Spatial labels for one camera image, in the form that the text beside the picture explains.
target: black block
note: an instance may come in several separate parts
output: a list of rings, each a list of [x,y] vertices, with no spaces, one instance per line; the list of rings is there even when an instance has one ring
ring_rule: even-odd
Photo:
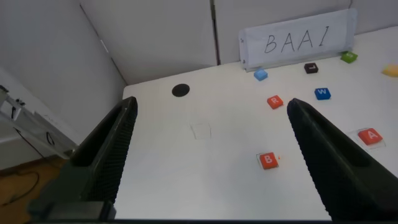
[[[317,73],[318,72],[318,66],[315,63],[306,63],[304,65],[304,69],[305,69],[307,74]]]

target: sign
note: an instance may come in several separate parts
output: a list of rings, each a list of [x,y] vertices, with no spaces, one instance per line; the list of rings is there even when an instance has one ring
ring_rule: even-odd
[[[337,56],[352,50],[356,9],[278,22],[239,31],[246,71]]]

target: red letter block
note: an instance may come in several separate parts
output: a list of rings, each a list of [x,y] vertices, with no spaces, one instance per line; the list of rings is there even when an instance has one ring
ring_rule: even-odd
[[[278,95],[268,98],[267,102],[272,109],[276,109],[284,104]]]
[[[273,152],[261,154],[260,161],[262,168],[264,169],[271,169],[278,167],[278,161],[276,160]]]
[[[383,139],[379,133],[373,128],[369,128],[358,133],[358,136],[368,146],[370,144],[377,143]]]

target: black dot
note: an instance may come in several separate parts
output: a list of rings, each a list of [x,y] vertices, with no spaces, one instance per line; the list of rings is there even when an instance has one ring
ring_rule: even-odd
[[[189,93],[189,86],[187,84],[178,84],[173,88],[172,93],[176,97],[185,96]]]

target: white wall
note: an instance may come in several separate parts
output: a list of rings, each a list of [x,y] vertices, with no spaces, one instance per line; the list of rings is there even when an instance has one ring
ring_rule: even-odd
[[[221,64],[239,60],[238,32],[299,17],[347,9],[349,0],[215,0]],[[397,0],[353,0],[356,33],[398,26]]]
[[[121,100],[126,85],[77,0],[1,0],[0,67],[75,132],[77,144]],[[39,158],[23,145],[0,146],[0,169]]]
[[[217,65],[210,2],[81,0],[128,84]]]

